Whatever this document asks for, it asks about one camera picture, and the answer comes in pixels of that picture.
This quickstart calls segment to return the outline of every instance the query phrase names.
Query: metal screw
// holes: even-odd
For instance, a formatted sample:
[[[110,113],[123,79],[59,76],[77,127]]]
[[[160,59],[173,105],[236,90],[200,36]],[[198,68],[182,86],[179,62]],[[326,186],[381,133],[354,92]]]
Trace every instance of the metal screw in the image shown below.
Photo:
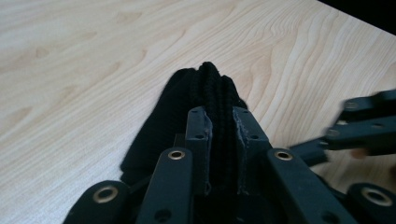
[[[284,151],[277,151],[275,153],[275,156],[282,161],[291,161],[293,159],[293,156],[291,156],[291,154]]]
[[[361,194],[371,203],[375,203],[380,206],[391,206],[393,201],[388,195],[377,189],[363,188]]]
[[[186,153],[184,153],[183,151],[179,151],[179,150],[171,151],[168,154],[169,159],[174,160],[174,161],[181,160],[185,156],[186,156]]]
[[[119,191],[117,190],[116,187],[112,185],[104,186],[93,194],[93,200],[96,203],[108,203],[111,200],[115,199],[118,194]]]

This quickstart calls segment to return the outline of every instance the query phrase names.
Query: black fabric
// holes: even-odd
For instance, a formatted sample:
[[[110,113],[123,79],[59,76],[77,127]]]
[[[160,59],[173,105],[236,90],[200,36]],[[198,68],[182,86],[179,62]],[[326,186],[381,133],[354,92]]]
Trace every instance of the black fabric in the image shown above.
[[[233,194],[236,152],[232,110],[247,105],[233,81],[221,76],[213,63],[172,75],[121,164],[121,180],[132,185],[151,175],[160,154],[173,146],[176,134],[186,132],[188,111],[200,105],[214,125],[209,176],[212,194]]]

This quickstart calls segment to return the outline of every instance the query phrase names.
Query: light wood grain surface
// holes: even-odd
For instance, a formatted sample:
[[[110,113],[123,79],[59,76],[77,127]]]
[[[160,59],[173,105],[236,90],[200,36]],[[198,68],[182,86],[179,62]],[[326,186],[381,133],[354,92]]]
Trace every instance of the light wood grain surface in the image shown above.
[[[396,37],[314,0],[0,2],[0,223],[62,223],[120,162],[167,79],[213,62],[276,147],[323,134],[341,101],[396,88]],[[342,191],[396,192],[395,156],[334,152]]]

